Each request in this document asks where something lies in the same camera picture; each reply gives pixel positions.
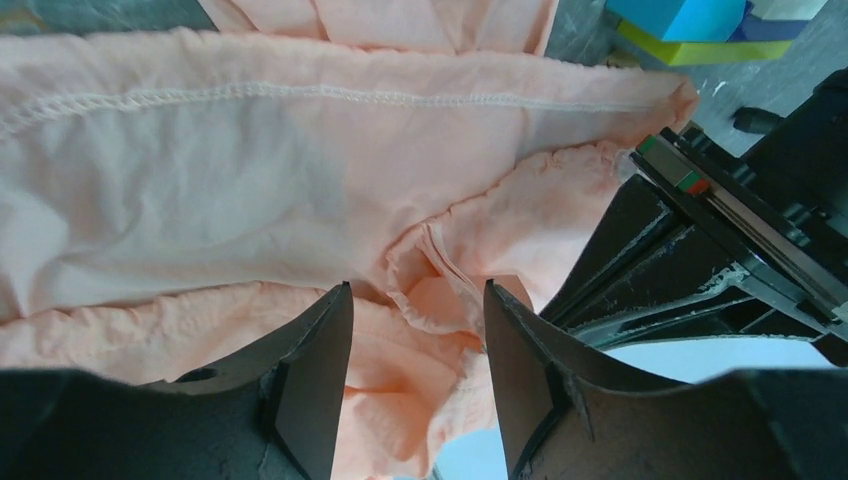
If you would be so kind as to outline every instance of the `pink fabric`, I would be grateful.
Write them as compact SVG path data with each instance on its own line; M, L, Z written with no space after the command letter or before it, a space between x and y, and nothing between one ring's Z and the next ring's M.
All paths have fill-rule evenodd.
M542 55L559 0L200 0L222 32L361 48Z
M0 51L0 365L173 380L350 280L339 479L423 476L493 424L480 285L543 306L619 150L696 102L667 73L260 34Z

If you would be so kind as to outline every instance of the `blue block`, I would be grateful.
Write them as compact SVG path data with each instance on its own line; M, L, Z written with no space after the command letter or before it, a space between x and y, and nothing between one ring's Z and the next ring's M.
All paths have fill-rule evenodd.
M745 0L607 0L607 9L664 42L725 42Z

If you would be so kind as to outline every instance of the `clothing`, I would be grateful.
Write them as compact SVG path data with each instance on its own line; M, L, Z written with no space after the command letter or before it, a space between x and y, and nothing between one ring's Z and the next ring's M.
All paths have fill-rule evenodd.
M667 73L258 33L0 51L0 366L174 380L349 280L340 479L424 476L493 424L483 281L543 307L621 149L696 103Z

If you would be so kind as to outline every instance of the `pink garment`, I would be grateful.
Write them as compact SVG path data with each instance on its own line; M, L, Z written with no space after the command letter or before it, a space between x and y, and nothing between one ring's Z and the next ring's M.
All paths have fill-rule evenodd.
M360 48L542 55L559 0L200 0L222 32Z
M0 51L0 366L173 380L350 280L339 479L424 476L493 424L479 286L541 308L619 149L696 103L668 73L260 34Z

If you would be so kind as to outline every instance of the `light blue surface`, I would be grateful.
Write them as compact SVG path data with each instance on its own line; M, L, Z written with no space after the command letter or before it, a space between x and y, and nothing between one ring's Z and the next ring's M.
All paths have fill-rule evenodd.
M776 338L686 340L633 345L609 354L644 370L690 383L743 367L831 366L809 344ZM444 480L506 479L500 431L474 432L449 443L437 464Z
M665 42L724 42L745 0L607 0L607 9Z

